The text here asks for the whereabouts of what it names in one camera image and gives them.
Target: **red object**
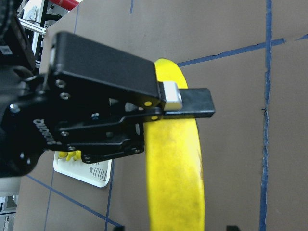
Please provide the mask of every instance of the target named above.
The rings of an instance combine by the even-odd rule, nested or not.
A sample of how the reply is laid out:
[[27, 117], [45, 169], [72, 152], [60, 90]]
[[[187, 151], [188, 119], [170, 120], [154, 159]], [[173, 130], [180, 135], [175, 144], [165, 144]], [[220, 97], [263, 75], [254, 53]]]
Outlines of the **red object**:
[[58, 6], [63, 7], [64, 9], [67, 9], [68, 11], [71, 11], [75, 6], [79, 4], [79, 2], [75, 0], [49, 0], [53, 2], [54, 4], [57, 4]]

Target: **red cylinder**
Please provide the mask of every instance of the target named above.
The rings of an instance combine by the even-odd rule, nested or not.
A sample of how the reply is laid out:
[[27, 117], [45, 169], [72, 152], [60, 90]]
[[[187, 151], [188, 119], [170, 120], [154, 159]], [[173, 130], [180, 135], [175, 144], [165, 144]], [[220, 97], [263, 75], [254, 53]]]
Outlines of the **red cylinder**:
[[79, 4], [79, 2], [75, 0], [49, 0], [49, 1], [63, 7], [64, 9], [67, 9], [68, 11], [72, 10], [75, 6]]

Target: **white label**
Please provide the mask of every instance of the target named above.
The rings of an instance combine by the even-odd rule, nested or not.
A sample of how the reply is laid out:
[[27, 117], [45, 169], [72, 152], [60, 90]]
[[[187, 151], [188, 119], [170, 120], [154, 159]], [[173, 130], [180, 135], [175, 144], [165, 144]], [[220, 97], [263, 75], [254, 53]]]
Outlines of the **white label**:
[[0, 46], [0, 51], [4, 55], [11, 55], [11, 54], [13, 54], [9, 46]]

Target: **white tray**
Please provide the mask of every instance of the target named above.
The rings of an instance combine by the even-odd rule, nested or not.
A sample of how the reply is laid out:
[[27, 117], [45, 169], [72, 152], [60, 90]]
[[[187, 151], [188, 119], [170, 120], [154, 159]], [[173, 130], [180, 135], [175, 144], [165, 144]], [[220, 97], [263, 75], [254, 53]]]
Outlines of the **white tray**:
[[111, 160], [98, 162], [95, 164], [86, 164], [81, 160], [73, 160], [71, 158], [66, 161], [66, 158], [59, 159], [59, 152], [54, 153], [53, 169], [64, 175], [95, 185], [104, 187], [110, 179]]

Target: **robotiq logo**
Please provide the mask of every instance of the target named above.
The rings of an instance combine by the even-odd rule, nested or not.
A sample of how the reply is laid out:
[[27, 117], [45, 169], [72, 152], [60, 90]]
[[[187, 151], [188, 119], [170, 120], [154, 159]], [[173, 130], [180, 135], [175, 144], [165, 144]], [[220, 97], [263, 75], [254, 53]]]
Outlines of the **robotiq logo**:
[[58, 144], [61, 145], [61, 142], [55, 141], [49, 129], [47, 128], [43, 119], [35, 119], [33, 123], [37, 126], [40, 133], [42, 133], [43, 137], [47, 141], [48, 145]]

